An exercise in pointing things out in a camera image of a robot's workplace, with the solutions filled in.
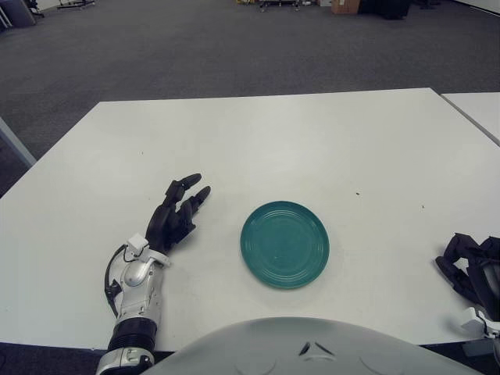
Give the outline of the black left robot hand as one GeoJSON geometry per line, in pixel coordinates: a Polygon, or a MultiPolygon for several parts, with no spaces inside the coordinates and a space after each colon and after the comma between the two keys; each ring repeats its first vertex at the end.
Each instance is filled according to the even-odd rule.
{"type": "Polygon", "coordinates": [[[163,202],[155,209],[147,226],[145,238],[152,250],[166,255],[196,228],[193,216],[208,198],[211,187],[206,186],[196,195],[183,198],[201,179],[200,173],[194,173],[170,183],[163,202]]]}

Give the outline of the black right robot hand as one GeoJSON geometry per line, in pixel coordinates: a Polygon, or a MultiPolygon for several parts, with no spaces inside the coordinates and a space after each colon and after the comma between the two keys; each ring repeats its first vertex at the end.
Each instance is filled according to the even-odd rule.
{"type": "Polygon", "coordinates": [[[469,235],[455,234],[435,262],[459,295],[482,306],[492,320],[499,320],[497,237],[489,237],[478,244],[469,235]]]}

